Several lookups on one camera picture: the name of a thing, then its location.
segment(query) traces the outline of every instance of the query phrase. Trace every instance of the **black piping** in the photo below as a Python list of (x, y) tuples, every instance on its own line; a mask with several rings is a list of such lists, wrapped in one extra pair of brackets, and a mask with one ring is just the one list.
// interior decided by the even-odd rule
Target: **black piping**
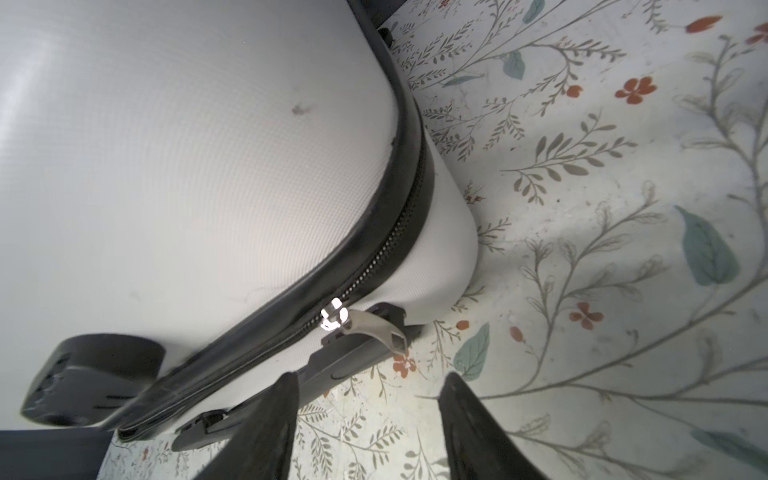
[[(398, 106), (398, 127), (393, 149), (379, 188), (372, 196), (366, 212), (350, 231), (345, 240), (317, 267), (301, 280), (268, 302), (237, 326), (205, 347), (184, 365), (156, 382), (144, 394), (125, 409), (118, 412), (105, 428), (119, 427), (123, 440), (152, 438), (157, 430), (172, 422), (181, 413), (229, 382), (237, 375), (273, 355), (274, 349), (286, 337), (297, 341), (311, 329), (305, 328), (316, 315), (316, 308), (328, 303), (336, 294), (336, 288), (354, 276), (365, 266), (390, 235), (406, 199), (412, 193), (416, 169), (422, 150), (422, 125), (408, 84), (395, 65), (389, 50), (379, 33), (365, 16), (357, 0), (348, 0), (353, 14), (358, 18), (362, 33), (366, 36), (374, 55), (386, 77)], [(433, 175), (429, 165), (429, 189), (424, 191), (426, 207), (415, 218), (414, 227), (408, 232), (408, 240), (401, 242), (399, 254), (388, 263), (391, 272), (405, 258), (418, 236), (432, 199)], [(360, 290), (358, 300), (386, 279), (383, 276), (371, 282), (372, 288)]]

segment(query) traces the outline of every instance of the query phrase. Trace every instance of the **floral tablecloth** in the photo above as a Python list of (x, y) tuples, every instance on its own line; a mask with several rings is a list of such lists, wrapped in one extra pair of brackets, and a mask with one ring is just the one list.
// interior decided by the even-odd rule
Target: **floral tablecloth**
[[(551, 478), (768, 475), (768, 3), (410, 0), (385, 26), (481, 254), (407, 357), (302, 409), (291, 478), (448, 478), (451, 370)], [(221, 447), (170, 440), (99, 478)]]

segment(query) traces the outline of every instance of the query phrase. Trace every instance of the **dark stain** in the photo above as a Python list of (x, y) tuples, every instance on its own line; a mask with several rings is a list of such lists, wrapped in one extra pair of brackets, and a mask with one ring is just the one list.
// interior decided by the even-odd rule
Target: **dark stain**
[(310, 113), (312, 110), (313, 110), (312, 107), (302, 107), (301, 103), (298, 103), (296, 104), (296, 107), (293, 107), (293, 110), (291, 111), (293, 112), (294, 115), (296, 115), (297, 117), (300, 117), (302, 115), (306, 115)]

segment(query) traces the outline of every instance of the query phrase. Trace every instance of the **metal zipper pull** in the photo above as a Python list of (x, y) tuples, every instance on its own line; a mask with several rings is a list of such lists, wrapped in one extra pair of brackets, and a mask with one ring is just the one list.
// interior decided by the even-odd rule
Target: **metal zipper pull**
[(338, 298), (320, 310), (324, 330), (341, 329), (342, 333), (362, 333), (383, 343), (390, 352), (404, 356), (407, 353), (406, 335), (399, 328), (380, 316), (359, 310), (350, 310), (342, 305)]

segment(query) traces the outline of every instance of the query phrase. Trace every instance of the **zipper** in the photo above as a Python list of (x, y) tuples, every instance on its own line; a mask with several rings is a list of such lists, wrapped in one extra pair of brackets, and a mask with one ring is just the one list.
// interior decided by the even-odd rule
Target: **zipper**
[[(422, 147), (416, 165), (416, 172), (411, 190), (408, 193), (405, 205), (403, 206), (400, 215), (398, 215), (395, 225), (390, 230), (389, 235), (376, 251), (376, 254), (370, 257), (369, 262), (364, 267), (358, 269), (358, 273), (352, 276), (348, 282), (343, 283), (340, 288), (336, 289), (336, 292), (330, 297), (331, 299), (338, 299), (342, 304), (351, 304), (373, 291), (375, 287), (366, 289), (366, 285), (372, 278), (376, 278), (376, 274), (379, 271), (388, 266), (387, 261), (391, 258), (392, 253), (397, 251), (396, 248), (400, 245), (402, 238), (409, 233), (409, 228), (415, 228), (412, 225), (415, 214), (418, 214), (417, 217), (418, 220), (420, 220), (420, 225), (417, 226), (420, 231), (426, 217), (425, 212), (429, 211), (429, 205), (432, 202), (432, 189), (434, 187), (434, 182), (429, 181), (432, 178), (428, 177), (427, 174), (428, 172), (429, 174), (433, 174), (434, 166), (426, 141), (424, 133), (422, 132)], [(119, 426), (119, 439), (127, 442), (131, 440), (151, 438), (153, 435), (152, 432), (146, 436), (142, 435), (147, 431), (154, 430), (155, 426), (172, 419), (175, 415), (178, 415), (180, 411), (184, 411), (188, 408), (187, 406), (192, 406), (206, 398), (209, 394), (228, 383), (230, 379), (238, 377), (241, 373), (258, 365), (266, 358), (269, 358), (273, 354), (298, 342), (323, 321), (322, 311), (323, 309), (329, 308), (337, 310), (334, 308), (332, 300), (328, 303), (323, 303), (321, 306), (315, 306), (310, 310), (310, 312), (314, 311), (315, 313), (308, 320), (304, 321), (301, 325), (294, 324), (289, 326), (282, 331), (282, 333), (267, 340), (257, 354), (250, 356), (248, 360), (240, 365), (227, 369), (225, 372), (218, 375), (214, 381), (206, 383), (194, 392), (185, 395), (183, 398), (178, 399), (176, 402), (170, 404), (161, 411), (154, 413), (148, 418), (139, 418), (139, 421), (136, 423)]]

